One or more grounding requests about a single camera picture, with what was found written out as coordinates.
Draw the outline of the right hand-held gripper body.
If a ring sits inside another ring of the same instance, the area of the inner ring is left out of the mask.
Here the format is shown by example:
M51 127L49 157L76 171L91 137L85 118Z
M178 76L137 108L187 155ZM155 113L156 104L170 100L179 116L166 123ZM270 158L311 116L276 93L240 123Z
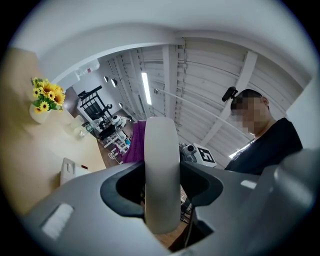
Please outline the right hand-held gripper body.
M196 143L179 143L179 155L181 161L197 163L211 168L217 166L209 149Z

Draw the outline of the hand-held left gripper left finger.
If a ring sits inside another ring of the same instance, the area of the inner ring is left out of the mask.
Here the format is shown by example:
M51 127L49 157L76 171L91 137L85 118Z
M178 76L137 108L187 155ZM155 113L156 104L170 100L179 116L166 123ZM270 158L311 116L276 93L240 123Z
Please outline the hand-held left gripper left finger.
M38 202L23 227L54 256L167 256L131 200L144 171L130 163L73 178Z

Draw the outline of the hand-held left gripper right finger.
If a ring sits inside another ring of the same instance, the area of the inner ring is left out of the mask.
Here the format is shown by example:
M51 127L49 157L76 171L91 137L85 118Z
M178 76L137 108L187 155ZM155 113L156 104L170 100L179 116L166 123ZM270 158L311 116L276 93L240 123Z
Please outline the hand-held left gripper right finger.
M318 246L320 151L303 149L260 176L180 164L194 243L181 256L303 256Z

